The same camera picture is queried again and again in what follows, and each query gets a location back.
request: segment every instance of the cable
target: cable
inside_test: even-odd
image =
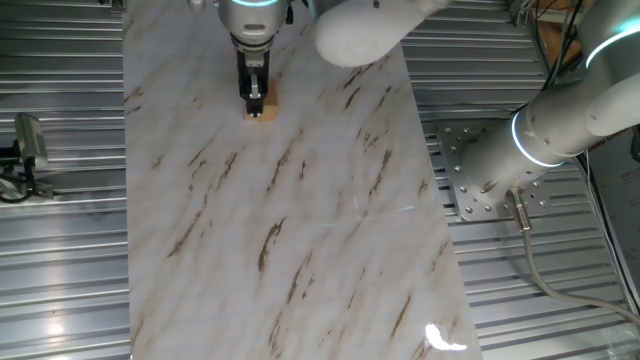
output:
[[[553,0],[551,3],[549,3],[549,5],[547,5],[547,7],[546,7],[546,8],[544,8],[544,10],[542,10],[542,12],[540,13],[540,16],[538,16],[537,11],[536,11],[536,20],[540,19],[540,18],[542,17],[542,15],[544,15],[544,13],[546,13],[546,12],[547,12],[547,10],[549,10],[549,8],[550,8],[553,4],[555,4],[555,3],[557,3],[557,2],[558,2],[558,0]]]
[[[4,181],[8,181],[8,182],[13,183],[13,184],[29,184],[29,183],[31,183],[30,180],[16,179],[14,177],[7,176],[5,174],[0,174],[0,179],[2,179]]]
[[[587,158],[587,186],[589,186],[589,194],[591,194],[591,166],[589,166],[589,149],[584,149],[584,156]]]
[[[571,3],[569,4],[569,8],[574,7],[574,5],[576,5],[576,1],[577,0],[571,0]],[[577,14],[578,12],[578,8],[576,7],[573,11],[574,15]],[[547,88],[549,88],[549,86],[553,85],[553,83],[555,82],[556,77],[558,76],[558,71],[560,70],[560,67],[562,66],[562,58],[564,57],[564,44],[565,44],[565,40],[567,38],[567,26],[569,25],[569,14],[571,14],[570,11],[567,11],[567,13],[564,16],[564,22],[562,24],[562,37],[560,38],[560,52],[558,53],[558,59],[556,59],[556,63],[553,66],[553,69],[551,72],[549,72],[549,77],[547,77],[547,81],[545,82],[544,86],[542,87],[542,91],[545,91]]]
[[[522,237],[524,238],[524,253],[527,259],[527,264],[529,265],[529,271],[531,272],[531,278],[535,281],[535,283],[540,287],[542,291],[544,291],[547,295],[560,300],[571,302],[580,305],[587,306],[598,306],[601,308],[605,308],[618,314],[626,317],[631,320],[634,324],[640,327],[640,317],[632,313],[631,311],[624,309],[620,306],[612,304],[610,302],[588,298],[584,296],[575,296],[564,294],[559,291],[551,288],[540,276],[538,272],[538,268],[536,267],[536,263],[533,260],[533,246],[531,245],[531,220],[529,219],[529,214],[527,212],[526,203],[522,199],[522,195],[519,189],[510,190],[507,193],[507,199],[511,204],[511,209],[513,211],[513,219],[518,224],[518,228],[522,233]]]
[[[613,261],[615,261],[618,269],[623,269],[623,264],[622,264],[622,261],[620,260],[620,256],[618,256],[617,252],[615,251],[615,244],[613,243],[613,232],[609,227],[609,222],[603,219],[603,217],[606,214],[606,211],[604,208],[604,202],[602,201],[602,196],[600,195],[600,190],[598,189],[597,183],[593,176],[593,172],[586,165],[587,164],[586,152],[584,155],[577,156],[576,160],[578,160],[578,164],[582,168],[582,171],[584,172],[584,174],[588,175],[587,181],[589,181],[588,186],[591,189],[590,195],[593,197],[593,200],[596,203],[596,209],[595,209],[596,216],[600,220],[599,221],[600,226],[604,229],[605,240],[607,241],[607,245],[609,246],[609,253],[613,258]],[[620,278],[622,280],[622,285],[624,286],[627,294],[629,295],[629,301],[633,302],[633,305],[635,306],[636,309],[640,309],[640,304],[638,304],[636,297],[633,295],[635,294],[635,291],[632,289],[632,286],[629,284],[629,280],[627,279],[626,276],[621,276]]]
[[[522,236],[524,237],[524,252],[527,257],[527,264],[529,265],[529,270],[531,271],[531,277],[536,282],[536,284],[538,284],[540,289],[542,289],[542,291],[547,293],[547,295],[560,301],[605,308],[613,312],[617,312],[618,314],[631,320],[634,324],[636,324],[636,326],[640,326],[640,317],[638,317],[637,315],[635,315],[634,313],[632,313],[631,311],[625,308],[614,305],[604,300],[599,300],[599,299],[594,299],[594,298],[589,298],[584,296],[568,295],[552,289],[546,282],[544,282],[544,280],[540,276],[540,273],[538,273],[538,269],[536,268],[535,262],[533,261],[533,247],[531,246],[530,230],[523,230]]]
[[[21,202],[25,202],[25,201],[29,200],[35,194],[36,194],[36,181],[32,180],[31,181],[31,189],[29,189],[29,191],[27,191],[25,196],[23,196],[21,198],[18,198],[18,199],[8,199],[6,197],[0,196],[0,202],[7,203],[7,204],[19,204]]]
[[[16,179],[11,176],[0,174],[0,179],[9,181],[14,184],[20,184],[20,185],[31,184],[31,189],[27,190],[27,193],[23,197],[18,199],[9,199],[9,198],[0,196],[0,202],[7,203],[7,204],[19,204],[21,202],[25,202],[29,200],[33,195],[35,195],[36,179],[34,176],[34,169],[35,169],[35,158],[29,158],[25,161],[25,164],[24,164],[24,172],[25,172],[26,180]]]

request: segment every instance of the metal bracket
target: metal bracket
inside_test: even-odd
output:
[[[127,11],[127,1],[126,0],[110,0],[111,2],[111,12],[116,14],[122,14]]]
[[[445,170],[451,181],[455,211],[464,221],[487,221],[512,218],[510,206],[505,199],[495,203],[485,195],[473,190],[464,176],[462,153],[465,145],[472,142],[484,129],[469,127],[443,127],[438,129],[438,139],[445,157]],[[529,215],[541,216],[551,211],[551,200],[542,181],[535,181],[524,189],[522,197]]]
[[[514,0],[511,2],[509,11],[511,12],[513,25],[519,27],[527,24],[527,18],[534,2],[535,0]]]

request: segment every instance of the blue light ring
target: blue light ring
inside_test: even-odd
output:
[[[233,1],[236,4],[244,5],[244,6],[263,7],[263,6],[269,6],[271,4],[275,4],[280,0],[265,0],[260,2],[250,2],[250,1],[244,1],[244,0],[231,0],[231,1]]]
[[[518,135],[516,135],[516,120],[518,120],[518,116],[519,115],[520,115],[520,113],[517,113],[516,116],[513,117],[513,122],[511,122],[511,135],[513,136],[513,141],[516,143],[516,146],[518,147],[518,150],[520,150],[522,155],[524,155],[527,159],[531,160],[531,162],[533,162],[534,164],[540,165],[540,166],[544,166],[544,167],[557,167],[557,166],[560,166],[560,165],[564,164],[563,162],[561,162],[560,164],[543,163],[542,161],[537,160],[536,158],[531,156],[531,154],[529,154],[524,149],[522,144],[520,144],[520,140],[518,140]]]
[[[589,68],[589,64],[591,63],[591,60],[593,60],[593,58],[596,55],[598,55],[599,52],[604,50],[604,48],[606,48],[607,46],[613,44],[614,42],[616,42],[616,41],[618,41],[618,40],[620,40],[622,38],[625,38],[625,37],[627,37],[629,35],[633,35],[633,34],[638,33],[638,32],[640,32],[640,25],[635,26],[635,27],[633,27],[631,29],[625,30],[625,31],[619,33],[618,35],[612,36],[608,40],[603,42],[602,44],[598,45],[598,47],[595,48],[591,52],[591,54],[589,54],[589,57],[587,58],[587,63],[586,63],[587,69]]]

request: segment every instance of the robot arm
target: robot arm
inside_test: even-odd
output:
[[[586,76],[536,96],[512,121],[463,150],[479,196],[499,203],[511,189],[640,122],[640,2],[598,0],[578,29]]]
[[[269,50],[278,30],[293,22],[292,0],[216,0],[238,56],[238,86],[247,113],[262,114],[269,81]],[[316,20],[315,45],[330,63],[343,67],[372,63],[409,31],[452,0],[308,0]],[[189,0],[202,11],[205,0]]]

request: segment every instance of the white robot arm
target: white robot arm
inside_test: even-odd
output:
[[[293,21],[293,0],[214,0],[238,53],[238,86],[247,113],[262,114],[268,91],[269,50],[282,25]],[[315,45],[330,63],[361,66],[393,48],[424,18],[452,0],[301,0],[316,20]],[[205,0],[189,0],[202,11]]]

